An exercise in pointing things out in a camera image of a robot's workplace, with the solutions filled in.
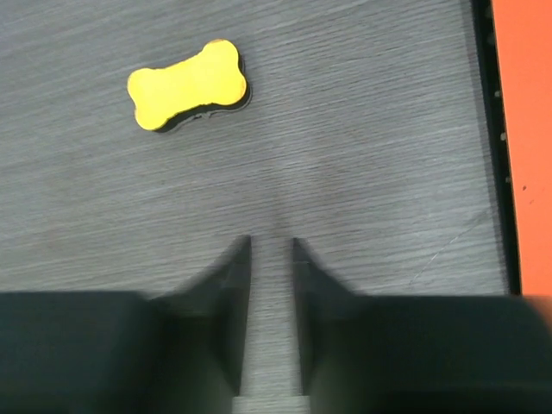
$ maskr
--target yellow top surface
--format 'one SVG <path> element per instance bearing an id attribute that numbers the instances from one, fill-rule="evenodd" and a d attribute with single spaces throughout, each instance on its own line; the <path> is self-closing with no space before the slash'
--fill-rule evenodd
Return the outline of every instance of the yellow top surface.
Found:
<path id="1" fill-rule="evenodd" d="M 177 114 L 201 105 L 237 104 L 247 91 L 238 60 L 238 51 L 230 41 L 215 40 L 188 60 L 132 72 L 127 88 L 135 103 L 138 125 L 156 130 Z"/>

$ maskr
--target black side of orange box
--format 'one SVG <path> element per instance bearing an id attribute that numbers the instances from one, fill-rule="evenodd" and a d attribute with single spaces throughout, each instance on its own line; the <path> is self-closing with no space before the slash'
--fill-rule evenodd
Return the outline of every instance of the black side of orange box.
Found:
<path id="1" fill-rule="evenodd" d="M 552 3 L 472 6 L 511 291 L 551 295 Z"/>

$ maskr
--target orange panel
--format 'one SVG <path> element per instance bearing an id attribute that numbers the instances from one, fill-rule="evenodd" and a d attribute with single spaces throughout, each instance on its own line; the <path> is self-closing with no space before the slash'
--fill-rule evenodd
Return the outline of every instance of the orange panel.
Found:
<path id="1" fill-rule="evenodd" d="M 552 1 L 492 2 L 522 293 L 552 295 Z"/>

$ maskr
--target yellow bone-shaped object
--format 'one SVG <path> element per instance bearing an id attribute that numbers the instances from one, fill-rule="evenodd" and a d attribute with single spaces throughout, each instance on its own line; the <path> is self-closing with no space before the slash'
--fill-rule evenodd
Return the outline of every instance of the yellow bone-shaped object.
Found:
<path id="1" fill-rule="evenodd" d="M 138 125 L 151 131 L 161 129 L 176 115 L 200 107 L 233 109 L 248 93 L 239 60 L 238 50 L 230 41 L 215 40 L 188 60 L 132 72 L 127 87 Z"/>

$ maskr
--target wood grain surface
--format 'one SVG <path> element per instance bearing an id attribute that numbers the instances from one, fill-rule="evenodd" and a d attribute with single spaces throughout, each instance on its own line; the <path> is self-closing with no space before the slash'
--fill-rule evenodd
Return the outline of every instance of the wood grain surface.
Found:
<path id="1" fill-rule="evenodd" d="M 292 235 L 365 292 L 505 289 L 469 13 L 453 0 L 3 0 L 0 288 L 163 292 L 251 233 L 236 409 L 301 412 Z M 251 104 L 140 130 L 130 72 L 215 38 L 240 48 Z"/>

